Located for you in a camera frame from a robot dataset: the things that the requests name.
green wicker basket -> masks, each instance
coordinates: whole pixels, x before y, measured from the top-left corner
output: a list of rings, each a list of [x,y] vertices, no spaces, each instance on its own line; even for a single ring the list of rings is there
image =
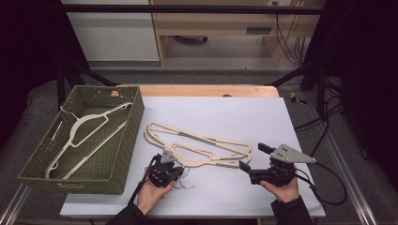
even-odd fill
[[[107,114],[106,123],[104,117],[82,123],[73,138],[74,144],[82,142],[99,125],[103,126],[79,146],[68,147],[58,160],[57,168],[51,171],[50,178],[45,178],[47,168],[68,142],[76,117],[102,114],[127,102],[132,105]],[[140,88],[137,86],[75,86],[63,104],[64,111],[60,111],[55,117],[18,179],[32,188],[48,193],[122,194],[144,109]],[[105,142],[85,164],[71,177],[63,179],[124,122],[126,125]]]

tangled hangers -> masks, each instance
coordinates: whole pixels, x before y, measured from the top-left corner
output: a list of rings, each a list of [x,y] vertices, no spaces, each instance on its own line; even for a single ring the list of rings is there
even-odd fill
[[[170,145],[170,144],[166,143],[165,141],[163,141],[162,139],[160,139],[154,133],[154,131],[188,137],[188,138],[194,139],[196,141],[199,141],[202,143],[207,143],[212,146],[219,147],[221,149],[233,152],[233,154],[230,156],[216,157],[216,153],[212,150],[191,147],[191,146],[188,146],[186,144],[181,144],[181,143],[174,143],[173,145]],[[149,143],[151,143],[155,146],[158,146],[161,149],[171,152],[174,155],[174,157],[176,158],[176,160],[179,163],[181,163],[184,167],[199,167],[202,165],[216,165],[216,166],[238,168],[239,160],[246,158],[246,163],[249,163],[250,160],[252,159],[252,155],[251,155],[252,145],[247,142],[235,142],[235,141],[229,141],[229,140],[224,140],[224,139],[198,136],[198,135],[189,133],[188,131],[184,131],[184,130],[181,130],[181,129],[178,129],[175,127],[171,127],[171,126],[165,125],[160,122],[149,123],[146,126],[146,132],[144,132],[144,136],[145,136],[145,139]],[[246,151],[240,150],[231,145],[244,146],[244,147],[246,147]],[[193,153],[199,154],[201,156],[205,156],[205,157],[207,157],[207,159],[190,160],[190,159],[184,157],[183,155],[179,154],[177,149],[188,150]]]
[[[59,163],[59,159],[62,157],[62,155],[64,155],[65,151],[68,149],[68,147],[79,147],[82,143],[84,143],[89,137],[91,137],[95,132],[97,132],[102,126],[104,126],[106,123],[108,123],[109,118],[108,118],[108,114],[109,113],[113,113],[116,110],[120,110],[120,109],[126,109],[128,106],[132,105],[131,102],[127,102],[124,104],[121,104],[117,107],[112,108],[111,110],[101,113],[101,114],[89,114],[89,115],[85,115],[82,118],[78,118],[75,114],[73,114],[72,112],[66,112],[62,106],[61,106],[61,111],[64,113],[69,113],[72,114],[75,118],[76,118],[76,122],[73,124],[72,128],[70,129],[70,133],[69,133],[69,139],[68,141],[65,143],[65,145],[62,147],[61,151],[58,152],[58,154],[56,155],[56,157],[52,160],[52,162],[50,163],[50,165],[47,167],[46,172],[44,174],[44,178],[45,179],[50,179],[50,172],[55,170],[56,168],[58,168],[58,163]],[[78,142],[77,144],[74,144],[72,141],[74,139],[74,136],[76,134],[77,129],[85,122],[87,122],[88,120],[92,120],[92,119],[97,119],[97,118],[105,118],[105,121],[102,122],[97,128],[95,128],[91,133],[89,133],[84,139],[82,139],[80,142]]]

clothes hanger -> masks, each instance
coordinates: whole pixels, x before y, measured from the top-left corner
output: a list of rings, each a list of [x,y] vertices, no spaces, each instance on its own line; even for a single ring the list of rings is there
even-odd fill
[[[44,174],[44,178],[45,179],[50,179],[50,172],[55,170],[56,168],[58,168],[58,163],[59,163],[59,159],[62,157],[62,155],[65,153],[65,151],[68,149],[68,147],[79,147],[82,143],[84,143],[89,137],[91,137],[95,132],[97,132],[100,128],[102,128],[102,126],[104,126],[106,123],[108,123],[109,118],[108,118],[108,114],[109,113],[113,113],[117,110],[120,109],[127,109],[128,106],[132,105],[131,102],[127,102],[124,104],[121,104],[117,107],[112,108],[111,110],[101,113],[101,114],[89,114],[89,115],[85,115],[82,118],[78,118],[76,115],[74,115],[72,112],[66,112],[62,107],[61,110],[65,113],[70,113],[72,114],[75,118],[76,118],[76,122],[73,124],[72,128],[70,129],[70,133],[69,133],[69,139],[68,141],[65,143],[65,145],[62,147],[62,149],[58,152],[58,154],[55,156],[55,158],[52,160],[52,162],[50,163],[50,165],[47,167],[46,172]],[[85,122],[87,122],[88,120],[92,120],[92,119],[97,119],[97,118],[101,118],[104,117],[105,121],[102,122],[102,124],[100,124],[97,128],[95,128],[91,133],[89,133],[84,139],[82,139],[80,142],[78,142],[77,144],[74,144],[72,141],[74,139],[74,136],[76,134],[77,129]]]
[[[68,172],[64,177],[62,177],[63,180],[69,179],[79,168],[81,168],[98,150],[101,149],[101,147],[106,144],[114,135],[121,130],[124,126],[126,125],[126,121],[121,124],[119,127],[117,127],[108,137],[106,137],[99,145],[97,145],[87,156],[85,156],[79,163],[76,164],[75,167],[73,167],[70,172]]]
[[[154,131],[188,137],[188,138],[194,139],[194,140],[202,142],[202,143],[207,143],[212,146],[216,146],[221,149],[228,150],[230,152],[233,152],[234,154],[231,156],[216,157],[215,152],[211,151],[211,150],[190,147],[186,144],[181,144],[181,143],[174,143],[173,145],[170,145],[170,144],[166,143],[165,141],[161,140],[154,133]],[[179,163],[181,163],[184,167],[199,167],[199,166],[208,164],[208,165],[238,168],[239,167],[238,161],[240,159],[246,158],[246,163],[249,163],[250,160],[252,159],[252,155],[251,155],[252,146],[247,142],[235,142],[235,141],[230,141],[230,140],[225,140],[225,139],[217,139],[217,138],[211,138],[211,137],[205,137],[205,136],[198,136],[198,135],[192,134],[190,132],[165,125],[160,122],[150,122],[146,126],[146,132],[144,133],[144,137],[147,142],[149,142],[155,146],[158,146],[159,148],[161,148],[163,150],[167,150],[167,151],[171,152],[176,157],[177,161]],[[244,146],[246,148],[246,151],[237,149],[235,147],[232,147],[231,145]],[[204,159],[204,160],[188,159],[186,157],[183,157],[181,154],[179,154],[179,152],[177,151],[177,148],[188,150],[193,153],[205,156],[205,157],[207,157],[207,159]]]

white tabletop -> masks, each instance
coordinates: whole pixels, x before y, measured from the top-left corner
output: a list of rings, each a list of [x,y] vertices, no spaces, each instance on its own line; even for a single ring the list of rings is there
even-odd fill
[[[145,112],[134,147],[125,192],[115,195],[69,194],[61,216],[98,218],[116,215],[130,200],[150,159],[162,150],[144,139],[146,125],[159,121],[201,136],[250,143],[252,169],[267,169],[269,156],[258,143],[287,144],[299,151],[299,141],[280,97],[144,97]],[[298,169],[310,175],[306,164]],[[312,217],[325,212],[308,185],[298,180],[300,194]],[[186,187],[173,189],[152,210],[151,218],[260,218],[272,216],[275,197],[241,169],[205,165],[192,168],[183,179]]]

metal frame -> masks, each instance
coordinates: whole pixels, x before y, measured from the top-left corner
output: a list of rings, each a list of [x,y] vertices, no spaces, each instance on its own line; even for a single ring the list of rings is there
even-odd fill
[[[185,6],[185,5],[74,5],[42,6],[45,10],[98,13],[215,13],[215,14],[279,14],[323,15],[334,10],[322,7],[247,7],[247,6]]]
[[[306,98],[308,99],[309,105],[313,110],[314,116],[317,117],[317,108],[315,105],[314,94],[305,93]],[[321,132],[325,131],[325,125],[319,125],[321,127]],[[358,217],[362,224],[365,225],[376,225],[377,221],[375,219],[375,215],[372,212],[369,204],[367,203],[365,196],[363,195],[362,191],[360,190],[360,186],[358,185],[354,174],[348,167],[348,163],[345,161],[339,146],[334,141],[333,135],[327,131],[326,141],[328,145],[328,149],[330,152],[331,159],[334,162],[334,165],[337,168],[337,171],[342,177],[345,185],[347,186],[348,195],[350,197],[351,202],[353,203]]]
[[[8,204],[6,210],[2,213],[0,217],[0,225],[8,225],[14,223],[31,190],[31,187],[20,184],[11,202]]]

